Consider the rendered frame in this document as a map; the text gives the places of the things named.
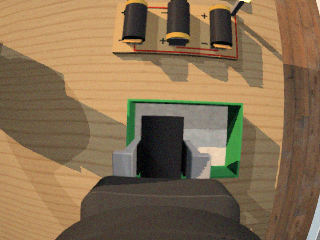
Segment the black cylinder with yellow end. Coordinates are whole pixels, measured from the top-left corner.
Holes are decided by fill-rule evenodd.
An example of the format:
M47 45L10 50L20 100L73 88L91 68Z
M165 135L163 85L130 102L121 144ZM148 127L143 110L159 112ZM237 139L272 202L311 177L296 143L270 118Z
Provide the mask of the black cylinder with yellow end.
M184 0L172 0L167 7L166 41L171 38L187 38L190 42L190 4Z
M213 44L233 46L231 10L226 5L213 5L209 8L210 46Z
M148 3L144 0L128 0L125 6L122 40L145 41Z
M140 177L181 179L184 117L141 116Z

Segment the green open-top box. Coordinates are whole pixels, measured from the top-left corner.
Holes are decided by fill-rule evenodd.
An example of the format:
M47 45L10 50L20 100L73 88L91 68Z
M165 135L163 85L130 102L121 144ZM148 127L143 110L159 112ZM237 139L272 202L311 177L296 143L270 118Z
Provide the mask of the green open-top box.
M183 140L212 156L210 179L238 178L243 103L127 99L126 147L141 139L142 115L184 117Z

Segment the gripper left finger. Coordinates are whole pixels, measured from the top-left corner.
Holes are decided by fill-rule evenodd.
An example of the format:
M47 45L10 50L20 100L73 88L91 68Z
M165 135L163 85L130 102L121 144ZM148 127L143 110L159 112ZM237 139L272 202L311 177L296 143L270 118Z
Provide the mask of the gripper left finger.
M141 171L142 141L135 138L123 151L112 153L113 176L136 177Z

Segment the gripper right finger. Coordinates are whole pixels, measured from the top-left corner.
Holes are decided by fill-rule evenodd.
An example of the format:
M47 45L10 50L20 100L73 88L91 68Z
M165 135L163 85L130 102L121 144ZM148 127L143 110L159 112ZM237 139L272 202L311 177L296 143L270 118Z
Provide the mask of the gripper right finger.
M212 156L209 153L200 153L189 141L183 140L181 171L186 179L210 179Z

